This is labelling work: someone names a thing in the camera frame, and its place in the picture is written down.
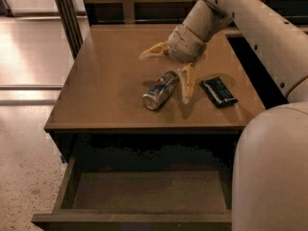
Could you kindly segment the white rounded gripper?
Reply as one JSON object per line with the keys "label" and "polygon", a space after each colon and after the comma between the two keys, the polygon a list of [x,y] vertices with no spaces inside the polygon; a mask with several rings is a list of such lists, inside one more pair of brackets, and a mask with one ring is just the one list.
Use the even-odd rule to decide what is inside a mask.
{"label": "white rounded gripper", "polygon": [[169,35],[167,42],[159,42],[143,51],[139,59],[148,60],[156,57],[170,57],[179,63],[182,68],[177,69],[181,83],[182,101],[188,104],[193,96],[195,85],[195,63],[206,49],[207,43],[196,36],[184,25],[177,25]]}

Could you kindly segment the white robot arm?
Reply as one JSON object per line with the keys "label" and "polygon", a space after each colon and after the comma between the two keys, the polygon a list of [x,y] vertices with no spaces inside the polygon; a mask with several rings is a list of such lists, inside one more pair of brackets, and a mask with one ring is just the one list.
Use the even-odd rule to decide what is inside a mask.
{"label": "white robot arm", "polygon": [[260,0],[199,0],[164,42],[141,53],[183,64],[189,101],[193,64],[229,23],[249,79],[268,109],[244,128],[232,180],[232,231],[308,231],[308,35]]}

